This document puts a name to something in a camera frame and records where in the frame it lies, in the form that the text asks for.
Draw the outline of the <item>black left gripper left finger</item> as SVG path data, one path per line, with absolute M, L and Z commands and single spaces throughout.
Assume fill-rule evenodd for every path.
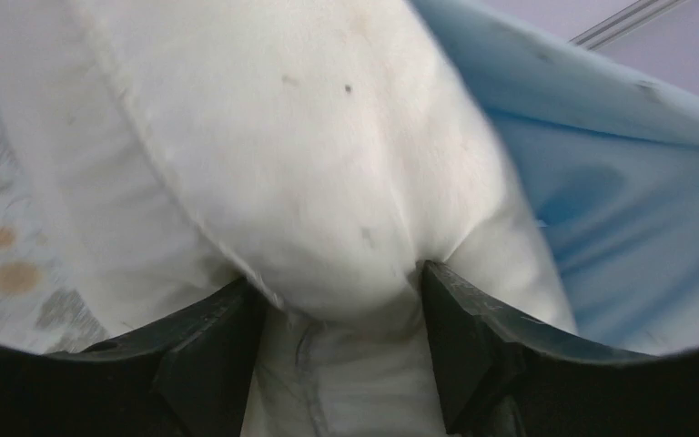
M 80 352 L 0 345 L 0 436 L 237 436 L 266 312 L 239 279 Z

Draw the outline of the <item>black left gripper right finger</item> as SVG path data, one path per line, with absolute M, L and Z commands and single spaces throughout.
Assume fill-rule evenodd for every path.
M 652 356 L 559 330 L 429 262 L 442 417 L 461 436 L 699 436 L 699 349 Z

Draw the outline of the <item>light blue pillowcase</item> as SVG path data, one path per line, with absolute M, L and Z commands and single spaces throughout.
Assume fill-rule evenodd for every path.
M 475 1 L 415 8 L 511 151 L 580 333 L 699 346 L 699 97 Z

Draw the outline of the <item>white pillow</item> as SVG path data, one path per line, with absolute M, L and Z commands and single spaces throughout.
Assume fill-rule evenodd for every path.
M 267 436 L 445 434 L 418 277 L 575 332 L 516 171 L 405 1 L 0 1 L 0 109 L 113 332 L 245 277 Z

